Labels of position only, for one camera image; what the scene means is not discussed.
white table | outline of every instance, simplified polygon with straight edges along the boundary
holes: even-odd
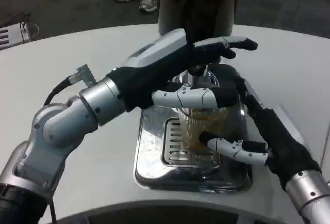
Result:
[[[268,107],[285,106],[320,162],[330,117],[330,93],[325,90],[330,80],[330,40],[248,26],[235,26],[233,35],[254,39],[259,48],[255,52],[238,51],[237,59],[226,63],[250,81]],[[49,38],[1,51],[0,168],[16,145],[28,138],[34,114],[57,83],[85,63],[95,78],[101,79],[158,36],[156,24],[124,26]],[[82,83],[69,87],[54,101],[66,102],[83,87]],[[202,205],[261,219],[301,223],[278,179],[266,168],[254,168],[252,188],[238,194],[140,188],[132,177],[139,117],[138,109],[118,117],[88,135],[69,156],[54,196],[58,219],[157,200],[160,204]],[[47,211],[41,223],[49,221]]]

